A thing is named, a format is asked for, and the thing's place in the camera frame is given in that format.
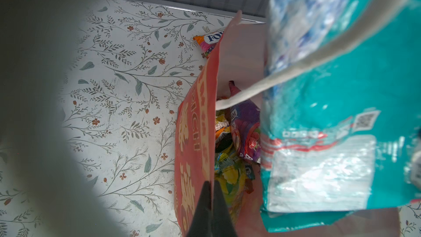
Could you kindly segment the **green Fox's candy bag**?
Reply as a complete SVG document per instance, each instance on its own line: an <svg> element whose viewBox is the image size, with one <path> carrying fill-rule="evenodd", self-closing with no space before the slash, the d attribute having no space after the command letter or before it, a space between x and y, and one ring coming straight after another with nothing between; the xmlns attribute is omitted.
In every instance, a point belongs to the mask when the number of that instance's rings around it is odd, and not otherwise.
<svg viewBox="0 0 421 237"><path fill-rule="evenodd" d="M216 153L214 175L220 184L231 221L235 225L243 206L243 195L249 177L246 162L239 157L232 144Z"/></svg>

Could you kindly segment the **purple snack packet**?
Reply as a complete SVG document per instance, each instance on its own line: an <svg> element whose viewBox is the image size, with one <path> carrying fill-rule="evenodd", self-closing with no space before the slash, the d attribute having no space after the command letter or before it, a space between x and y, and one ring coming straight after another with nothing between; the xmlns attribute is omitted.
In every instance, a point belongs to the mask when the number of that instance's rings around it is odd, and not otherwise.
<svg viewBox="0 0 421 237"><path fill-rule="evenodd" d="M260 163L260 109L245 100L230 108L232 140L239 156Z"/></svg>

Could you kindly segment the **orange pink Fox's candy bag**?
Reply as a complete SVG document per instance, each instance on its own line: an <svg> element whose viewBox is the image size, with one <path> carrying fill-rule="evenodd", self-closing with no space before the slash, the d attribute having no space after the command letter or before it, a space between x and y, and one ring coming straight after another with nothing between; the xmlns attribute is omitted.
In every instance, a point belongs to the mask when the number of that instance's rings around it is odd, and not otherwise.
<svg viewBox="0 0 421 237"><path fill-rule="evenodd" d="M232 144L230 117L223 110L216 112L216 153L220 153Z"/></svg>

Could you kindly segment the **red paper gift bag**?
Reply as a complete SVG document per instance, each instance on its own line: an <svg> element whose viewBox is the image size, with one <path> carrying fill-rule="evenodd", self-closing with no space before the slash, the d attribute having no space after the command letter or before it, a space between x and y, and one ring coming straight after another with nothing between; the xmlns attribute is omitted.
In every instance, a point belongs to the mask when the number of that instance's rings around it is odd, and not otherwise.
<svg viewBox="0 0 421 237"><path fill-rule="evenodd" d="M187 237L205 181L213 208L216 112L248 99L261 151L238 237L420 235L421 197L265 228L264 92L294 77L265 74L269 1L257 22L198 0L1 0L1 236ZM204 58L193 38L222 30Z"/></svg>

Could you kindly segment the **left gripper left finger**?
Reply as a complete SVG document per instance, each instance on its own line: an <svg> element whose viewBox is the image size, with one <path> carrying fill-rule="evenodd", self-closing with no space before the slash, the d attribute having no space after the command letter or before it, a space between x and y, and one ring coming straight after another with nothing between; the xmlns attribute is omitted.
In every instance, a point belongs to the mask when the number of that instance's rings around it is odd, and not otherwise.
<svg viewBox="0 0 421 237"><path fill-rule="evenodd" d="M205 181L187 237L210 237L212 218L211 184Z"/></svg>

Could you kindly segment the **teal white snack packet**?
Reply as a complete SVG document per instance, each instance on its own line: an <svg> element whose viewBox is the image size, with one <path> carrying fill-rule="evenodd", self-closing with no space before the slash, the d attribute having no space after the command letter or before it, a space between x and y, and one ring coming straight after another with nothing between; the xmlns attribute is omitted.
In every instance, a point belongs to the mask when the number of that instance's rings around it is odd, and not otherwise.
<svg viewBox="0 0 421 237"><path fill-rule="evenodd" d="M421 0L270 0L261 112L269 232L421 196Z"/></svg>

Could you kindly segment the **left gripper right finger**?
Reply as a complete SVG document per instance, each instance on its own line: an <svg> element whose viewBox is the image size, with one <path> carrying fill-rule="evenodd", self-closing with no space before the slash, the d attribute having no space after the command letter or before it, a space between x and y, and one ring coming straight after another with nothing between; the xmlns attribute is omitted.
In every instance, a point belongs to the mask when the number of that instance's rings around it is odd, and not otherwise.
<svg viewBox="0 0 421 237"><path fill-rule="evenodd" d="M214 181L213 208L212 208L212 236L213 237L237 237L232 224L227 203L224 199L220 183Z"/></svg>

